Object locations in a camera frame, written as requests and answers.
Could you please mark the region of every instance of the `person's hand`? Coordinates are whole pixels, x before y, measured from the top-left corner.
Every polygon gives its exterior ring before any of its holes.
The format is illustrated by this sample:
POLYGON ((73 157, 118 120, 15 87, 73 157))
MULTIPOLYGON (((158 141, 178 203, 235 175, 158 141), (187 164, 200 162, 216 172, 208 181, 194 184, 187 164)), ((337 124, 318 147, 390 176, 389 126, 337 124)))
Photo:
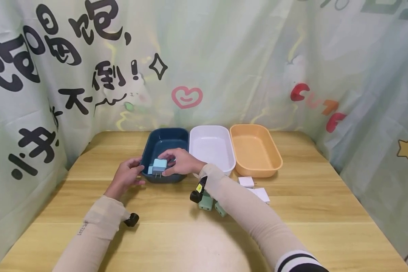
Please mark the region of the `person's hand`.
POLYGON ((139 165, 141 160, 142 157, 123 161, 116 170, 115 177, 113 177, 112 183, 110 183, 104 195, 119 200, 130 186, 145 184, 143 180, 136 180, 145 168, 143 165, 139 165))
POLYGON ((199 174, 204 165, 206 165, 206 163, 193 157, 189 152, 182 148, 168 149, 159 155, 159 159, 166 159, 168 161, 168 166, 172 166, 162 173, 165 177, 172 174, 199 174))

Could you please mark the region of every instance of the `person's left hand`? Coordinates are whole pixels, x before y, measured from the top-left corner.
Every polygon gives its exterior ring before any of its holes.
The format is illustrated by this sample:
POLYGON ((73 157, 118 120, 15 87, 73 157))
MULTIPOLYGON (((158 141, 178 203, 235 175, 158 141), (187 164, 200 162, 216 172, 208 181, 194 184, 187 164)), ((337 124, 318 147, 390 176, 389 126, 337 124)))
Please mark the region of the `person's left hand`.
POLYGON ((138 157, 123 161, 116 170, 115 177, 113 177, 112 183, 104 195, 119 200, 130 186, 145 184, 144 180, 136 180, 145 168, 143 165, 139 165, 141 159, 142 157, 138 157))

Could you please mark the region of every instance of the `orange tray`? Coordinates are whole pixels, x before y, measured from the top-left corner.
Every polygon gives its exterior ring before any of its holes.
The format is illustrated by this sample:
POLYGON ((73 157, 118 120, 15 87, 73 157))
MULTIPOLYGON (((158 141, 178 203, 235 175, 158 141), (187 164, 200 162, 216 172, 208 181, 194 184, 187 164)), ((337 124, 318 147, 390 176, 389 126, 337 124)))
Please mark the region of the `orange tray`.
POLYGON ((268 178, 283 166, 283 159, 264 126, 235 124, 230 128, 230 135, 239 174, 268 178))

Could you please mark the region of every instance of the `curtain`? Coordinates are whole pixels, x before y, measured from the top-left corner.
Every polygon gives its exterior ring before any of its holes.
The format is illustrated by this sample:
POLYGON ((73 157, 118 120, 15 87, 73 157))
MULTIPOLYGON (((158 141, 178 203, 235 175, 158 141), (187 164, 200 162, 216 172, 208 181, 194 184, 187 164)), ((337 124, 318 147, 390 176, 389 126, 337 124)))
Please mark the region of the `curtain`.
POLYGON ((408 263, 408 1, 0 0, 0 261, 92 137, 316 143, 408 263))

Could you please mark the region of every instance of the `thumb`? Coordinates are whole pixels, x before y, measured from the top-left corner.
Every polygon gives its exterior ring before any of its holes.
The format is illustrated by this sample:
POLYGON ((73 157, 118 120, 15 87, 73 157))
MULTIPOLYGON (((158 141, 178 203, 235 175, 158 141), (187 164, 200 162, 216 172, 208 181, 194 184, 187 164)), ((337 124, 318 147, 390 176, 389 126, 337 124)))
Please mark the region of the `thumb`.
POLYGON ((164 177, 167 177, 167 176, 170 176, 170 175, 173 175, 173 174, 176 174, 175 166, 166 169, 166 170, 162 173, 162 175, 163 175, 164 177))
POLYGON ((130 168, 130 172, 137 176, 137 175, 139 175, 141 173, 141 171, 144 170, 144 168, 145 168, 145 166, 139 165, 139 166, 130 168))

